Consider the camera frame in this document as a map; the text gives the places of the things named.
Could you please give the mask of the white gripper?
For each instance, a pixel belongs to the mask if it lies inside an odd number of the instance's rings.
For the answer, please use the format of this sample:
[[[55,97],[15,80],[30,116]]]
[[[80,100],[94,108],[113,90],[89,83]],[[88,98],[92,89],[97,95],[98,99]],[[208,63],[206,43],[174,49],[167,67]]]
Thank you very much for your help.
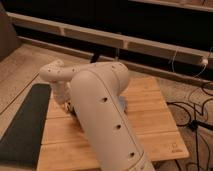
[[[56,82],[51,84],[53,97],[55,101],[67,112],[70,111],[70,93],[67,82]]]

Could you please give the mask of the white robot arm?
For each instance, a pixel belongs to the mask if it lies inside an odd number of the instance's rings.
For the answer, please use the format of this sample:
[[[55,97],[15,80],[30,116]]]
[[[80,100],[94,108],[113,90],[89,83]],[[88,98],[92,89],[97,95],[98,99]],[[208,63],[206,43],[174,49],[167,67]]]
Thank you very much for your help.
[[[54,98],[67,101],[83,128],[102,171],[155,171],[119,101],[129,84],[128,68],[120,62],[66,67],[61,60],[43,66]]]

